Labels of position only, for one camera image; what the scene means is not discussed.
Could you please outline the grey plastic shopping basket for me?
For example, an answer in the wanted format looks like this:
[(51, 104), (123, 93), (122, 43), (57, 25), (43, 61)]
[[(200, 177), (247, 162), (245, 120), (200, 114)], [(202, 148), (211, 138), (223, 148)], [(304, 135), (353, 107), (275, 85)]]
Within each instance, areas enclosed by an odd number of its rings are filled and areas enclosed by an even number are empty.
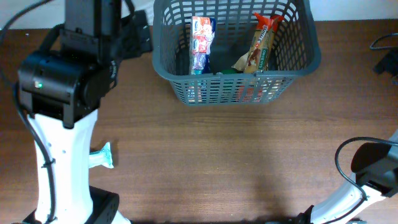
[[(250, 47), (257, 19), (283, 16), (262, 73), (222, 74)], [(192, 16), (216, 20), (210, 73), (190, 75)], [(297, 78), (314, 72), (321, 53), (308, 0), (156, 1), (153, 19), (155, 71), (186, 105), (261, 104), (276, 98)]]

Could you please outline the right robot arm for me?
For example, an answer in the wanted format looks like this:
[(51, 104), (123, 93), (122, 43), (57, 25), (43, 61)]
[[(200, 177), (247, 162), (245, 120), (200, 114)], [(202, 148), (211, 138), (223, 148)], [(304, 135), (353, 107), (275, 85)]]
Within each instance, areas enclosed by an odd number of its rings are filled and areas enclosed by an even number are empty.
[[(350, 143), (362, 141), (345, 174), (339, 155)], [(390, 139), (355, 137), (341, 143), (335, 166), (345, 179), (343, 185), (323, 202), (310, 206), (295, 223), (353, 223), (352, 219), (370, 205), (397, 194), (397, 133)]]

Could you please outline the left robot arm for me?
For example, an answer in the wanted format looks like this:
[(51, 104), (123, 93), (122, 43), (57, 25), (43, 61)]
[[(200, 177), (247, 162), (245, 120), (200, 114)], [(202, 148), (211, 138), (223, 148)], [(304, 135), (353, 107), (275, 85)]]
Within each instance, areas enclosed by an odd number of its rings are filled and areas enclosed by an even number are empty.
[(20, 65), (14, 103), (34, 138), (39, 199), (25, 223), (127, 223), (119, 195), (89, 183), (101, 99), (125, 59), (152, 50), (146, 13), (128, 1), (67, 1), (65, 21)]

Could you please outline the Kleenex tissue multipack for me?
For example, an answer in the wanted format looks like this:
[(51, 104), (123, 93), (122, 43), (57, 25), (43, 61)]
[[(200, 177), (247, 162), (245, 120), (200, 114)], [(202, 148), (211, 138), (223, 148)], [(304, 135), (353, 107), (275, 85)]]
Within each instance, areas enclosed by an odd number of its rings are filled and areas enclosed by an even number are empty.
[(211, 45), (215, 38), (215, 30), (215, 18), (192, 16), (189, 46), (190, 75), (210, 73)]

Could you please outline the small teal tissue packet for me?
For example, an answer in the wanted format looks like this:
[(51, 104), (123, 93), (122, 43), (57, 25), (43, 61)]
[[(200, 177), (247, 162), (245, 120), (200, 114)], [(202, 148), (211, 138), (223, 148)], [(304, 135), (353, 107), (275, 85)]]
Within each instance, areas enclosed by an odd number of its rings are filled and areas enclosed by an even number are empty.
[(107, 142), (101, 150), (91, 152), (89, 154), (89, 168), (97, 166), (104, 166), (108, 169), (113, 169), (113, 155), (111, 152), (111, 144)]

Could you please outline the San Remo spaghetti packet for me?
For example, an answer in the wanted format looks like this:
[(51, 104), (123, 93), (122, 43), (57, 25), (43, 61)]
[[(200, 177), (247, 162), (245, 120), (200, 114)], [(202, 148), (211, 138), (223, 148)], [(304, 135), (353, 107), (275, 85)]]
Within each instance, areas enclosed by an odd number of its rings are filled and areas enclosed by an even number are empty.
[(268, 70), (274, 37), (280, 22), (284, 20), (283, 16), (264, 17), (257, 12), (254, 13), (254, 16), (257, 19), (257, 26), (246, 59), (244, 73), (260, 73)]

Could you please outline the brown paper bag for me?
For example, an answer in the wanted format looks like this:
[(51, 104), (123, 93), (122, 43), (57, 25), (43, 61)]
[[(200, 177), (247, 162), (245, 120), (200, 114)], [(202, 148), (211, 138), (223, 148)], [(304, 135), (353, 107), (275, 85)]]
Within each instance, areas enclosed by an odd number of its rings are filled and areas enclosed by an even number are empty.
[(238, 61), (232, 66), (232, 68), (237, 70), (238, 72), (243, 72), (246, 69), (248, 55), (249, 52), (246, 52), (244, 55), (242, 55), (238, 59)]

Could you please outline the green lidded small jar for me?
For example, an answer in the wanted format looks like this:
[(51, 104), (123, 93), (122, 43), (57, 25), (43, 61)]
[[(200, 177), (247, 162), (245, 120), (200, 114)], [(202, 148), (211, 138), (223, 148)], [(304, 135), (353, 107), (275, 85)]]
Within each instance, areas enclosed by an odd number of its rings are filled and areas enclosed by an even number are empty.
[(236, 69), (230, 68), (230, 69), (222, 70), (221, 73), (222, 74), (235, 74), (235, 73), (238, 73), (238, 71)]

